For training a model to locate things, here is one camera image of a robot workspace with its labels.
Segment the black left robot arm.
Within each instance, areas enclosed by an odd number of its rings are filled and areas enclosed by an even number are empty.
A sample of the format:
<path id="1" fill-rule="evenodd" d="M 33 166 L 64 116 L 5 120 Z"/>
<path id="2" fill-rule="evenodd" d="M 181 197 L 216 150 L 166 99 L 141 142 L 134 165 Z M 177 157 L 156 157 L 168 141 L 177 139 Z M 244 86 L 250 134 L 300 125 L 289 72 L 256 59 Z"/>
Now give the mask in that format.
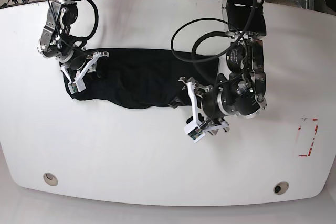
<path id="1" fill-rule="evenodd" d="M 229 130 L 228 116 L 253 118 L 267 106 L 266 74 L 264 72 L 263 36 L 266 23 L 263 14 L 265 0 L 222 0 L 223 23 L 227 31 L 213 31 L 201 36 L 193 45 L 188 60 L 195 67 L 218 59 L 218 55 L 198 58 L 199 45 L 213 37 L 233 41 L 222 52 L 230 70 L 229 77 L 219 73 L 204 86 L 193 78 L 181 77 L 192 106 L 192 117 L 184 128 L 194 141 L 206 133 Z"/>

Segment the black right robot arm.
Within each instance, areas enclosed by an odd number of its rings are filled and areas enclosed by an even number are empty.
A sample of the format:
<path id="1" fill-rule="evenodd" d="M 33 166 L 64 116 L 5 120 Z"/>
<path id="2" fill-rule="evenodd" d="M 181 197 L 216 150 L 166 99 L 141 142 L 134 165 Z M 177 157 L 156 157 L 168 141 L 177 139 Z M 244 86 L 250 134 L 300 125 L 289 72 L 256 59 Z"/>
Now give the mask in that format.
<path id="1" fill-rule="evenodd" d="M 78 17 L 79 1 L 81 0 L 47 0 L 47 20 L 38 46 L 43 57 L 59 61 L 70 87 L 78 90 L 83 85 L 85 74 L 96 70 L 98 59 L 109 56 L 108 52 L 85 50 L 86 43 L 95 35 L 99 24 L 98 9 L 92 0 L 86 0 L 92 6 L 95 16 L 92 31 L 84 37 L 70 34 L 71 25 Z"/>

